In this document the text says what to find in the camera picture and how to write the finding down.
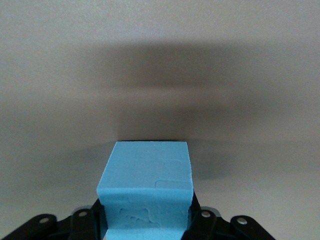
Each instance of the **screw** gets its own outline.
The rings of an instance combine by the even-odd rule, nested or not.
[[[82,211],[78,214],[79,217],[84,217],[85,215],[87,215],[86,211]]]
[[[246,225],[248,223],[243,217],[239,217],[236,221],[241,225]]]
[[[211,214],[208,211],[203,211],[203,212],[201,212],[201,216],[204,217],[204,218],[210,218]]]
[[[40,224],[45,224],[48,221],[49,221],[49,218],[45,217],[45,218],[40,219],[39,223]]]

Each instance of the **gray wall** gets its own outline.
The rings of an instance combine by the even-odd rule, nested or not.
[[[202,205],[320,228],[318,1],[0,3],[0,237],[96,198],[116,140],[187,140]]]

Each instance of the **blue block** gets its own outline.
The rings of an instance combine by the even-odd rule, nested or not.
[[[117,142],[97,187],[107,239],[179,240],[193,192],[186,142]]]

